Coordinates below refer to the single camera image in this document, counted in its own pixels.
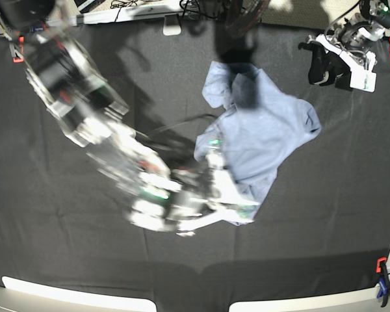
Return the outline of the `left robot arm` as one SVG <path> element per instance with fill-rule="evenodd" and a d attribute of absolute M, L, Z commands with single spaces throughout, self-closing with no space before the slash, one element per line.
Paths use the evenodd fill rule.
<path fill-rule="evenodd" d="M 345 16 L 358 8 L 351 18 Z M 304 45 L 313 52 L 308 81 L 374 92 L 377 74 L 374 43 L 390 29 L 390 1 L 358 1 L 332 21 L 323 33 L 308 36 Z"/>

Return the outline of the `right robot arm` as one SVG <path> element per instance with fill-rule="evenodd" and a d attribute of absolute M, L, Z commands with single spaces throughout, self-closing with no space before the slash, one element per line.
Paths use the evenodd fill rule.
<path fill-rule="evenodd" d="M 128 104 L 72 36 L 62 1 L 0 1 L 0 26 L 64 135 L 124 191 L 130 223 L 191 236 L 219 221 L 246 221 L 251 200 L 228 170 L 220 136 L 195 167 L 170 169 L 160 145 L 124 123 Z"/>

